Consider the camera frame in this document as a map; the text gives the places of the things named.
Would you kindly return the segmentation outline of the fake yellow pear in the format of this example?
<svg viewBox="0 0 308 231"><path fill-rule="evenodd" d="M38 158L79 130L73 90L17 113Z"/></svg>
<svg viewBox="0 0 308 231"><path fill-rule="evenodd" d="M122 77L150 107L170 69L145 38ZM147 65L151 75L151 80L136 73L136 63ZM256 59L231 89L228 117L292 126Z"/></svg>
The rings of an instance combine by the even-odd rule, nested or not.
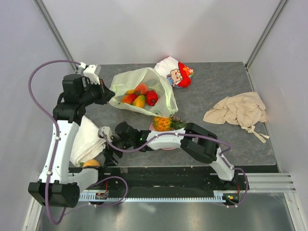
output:
<svg viewBox="0 0 308 231"><path fill-rule="evenodd" d="M95 159L91 159L91 160L88 160L86 162L83 163L82 167L85 168L85 167L100 167L101 164L95 160Z"/></svg>

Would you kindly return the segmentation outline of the fake red bell pepper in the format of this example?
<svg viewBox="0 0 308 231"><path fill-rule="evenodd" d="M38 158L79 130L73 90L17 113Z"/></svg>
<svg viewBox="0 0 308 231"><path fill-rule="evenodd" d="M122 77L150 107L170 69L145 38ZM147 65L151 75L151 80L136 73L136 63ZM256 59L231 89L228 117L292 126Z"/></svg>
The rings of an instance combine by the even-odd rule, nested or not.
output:
<svg viewBox="0 0 308 231"><path fill-rule="evenodd" d="M148 90L146 92L145 96L146 96L146 103L149 106L155 106L155 104L158 101L158 95L157 95L156 91L155 90Z"/></svg>

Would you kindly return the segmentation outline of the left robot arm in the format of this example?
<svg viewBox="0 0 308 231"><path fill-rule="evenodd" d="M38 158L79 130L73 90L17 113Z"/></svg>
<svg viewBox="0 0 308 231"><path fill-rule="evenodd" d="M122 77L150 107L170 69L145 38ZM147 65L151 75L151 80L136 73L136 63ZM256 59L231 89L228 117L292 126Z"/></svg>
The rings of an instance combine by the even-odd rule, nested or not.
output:
<svg viewBox="0 0 308 231"><path fill-rule="evenodd" d="M86 107L93 103L104 105L114 93L96 74L67 75L62 87L52 112L54 127L45 166L38 181L29 184L28 192L43 206L73 208L85 189L101 189L105 185L105 176L94 167L70 176L69 162Z"/></svg>

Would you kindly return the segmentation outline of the green avocado print plastic bag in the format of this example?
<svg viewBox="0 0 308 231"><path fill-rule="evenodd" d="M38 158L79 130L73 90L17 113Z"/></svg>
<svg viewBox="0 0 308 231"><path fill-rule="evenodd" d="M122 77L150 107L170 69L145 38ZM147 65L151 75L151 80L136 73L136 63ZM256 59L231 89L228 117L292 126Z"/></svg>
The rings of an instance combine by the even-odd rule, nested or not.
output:
<svg viewBox="0 0 308 231"><path fill-rule="evenodd" d="M179 109L168 80L152 68L142 68L114 76L109 103L118 109L149 116L170 117Z"/></svg>

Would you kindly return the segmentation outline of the fake pineapple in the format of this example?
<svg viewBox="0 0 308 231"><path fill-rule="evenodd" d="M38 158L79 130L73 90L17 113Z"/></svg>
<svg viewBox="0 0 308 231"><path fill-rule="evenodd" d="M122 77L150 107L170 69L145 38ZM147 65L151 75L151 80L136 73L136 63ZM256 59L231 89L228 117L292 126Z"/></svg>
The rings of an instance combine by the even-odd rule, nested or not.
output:
<svg viewBox="0 0 308 231"><path fill-rule="evenodd" d="M154 117L153 120L153 128L159 132L178 130L185 128L186 126L187 126L186 122L174 116L168 118Z"/></svg>

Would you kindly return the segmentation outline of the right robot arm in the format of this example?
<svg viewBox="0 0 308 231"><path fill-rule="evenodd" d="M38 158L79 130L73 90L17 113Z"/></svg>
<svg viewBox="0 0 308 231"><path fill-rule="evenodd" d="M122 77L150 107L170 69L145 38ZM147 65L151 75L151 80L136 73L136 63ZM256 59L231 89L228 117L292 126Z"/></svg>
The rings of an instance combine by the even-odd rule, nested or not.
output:
<svg viewBox="0 0 308 231"><path fill-rule="evenodd" d="M116 126L116 138L109 127L101 127L99 136L108 148L119 157L123 153L147 152L158 149L182 149L194 160L209 164L217 173L221 186L232 189L237 185L234 166L224 157L231 146L201 126L188 123L186 127L172 131L137 130L127 122Z"/></svg>

